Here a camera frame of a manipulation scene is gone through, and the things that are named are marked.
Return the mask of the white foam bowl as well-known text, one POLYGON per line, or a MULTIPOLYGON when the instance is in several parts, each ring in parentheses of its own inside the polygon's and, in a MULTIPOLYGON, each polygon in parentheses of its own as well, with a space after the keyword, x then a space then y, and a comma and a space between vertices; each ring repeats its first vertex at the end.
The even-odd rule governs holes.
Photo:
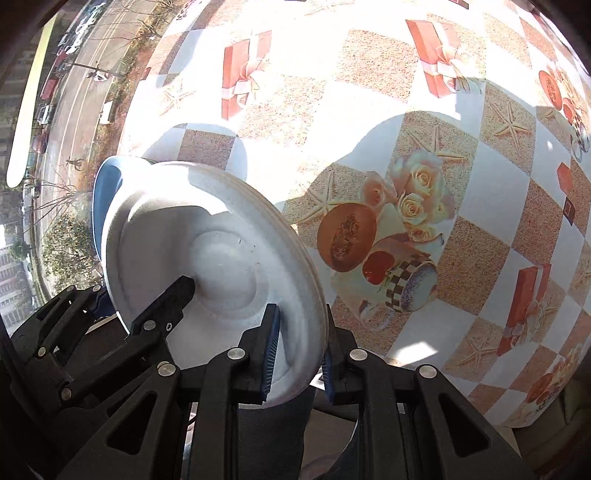
POLYGON ((181 276, 195 285, 167 335, 173 362, 204 365, 280 309, 269 406, 304 391, 318 371, 328 312, 297 233, 259 191, 228 172, 162 162, 125 179, 106 213, 101 258, 112 303, 130 324, 181 276))

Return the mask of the patterned checkered tablecloth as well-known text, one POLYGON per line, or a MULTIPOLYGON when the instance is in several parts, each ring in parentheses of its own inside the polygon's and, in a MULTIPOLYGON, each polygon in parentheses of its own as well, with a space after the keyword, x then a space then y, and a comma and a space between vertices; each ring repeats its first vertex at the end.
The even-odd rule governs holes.
POLYGON ((531 1, 189 1, 122 154, 266 195, 335 322, 533 424, 590 346, 590 73, 531 1))

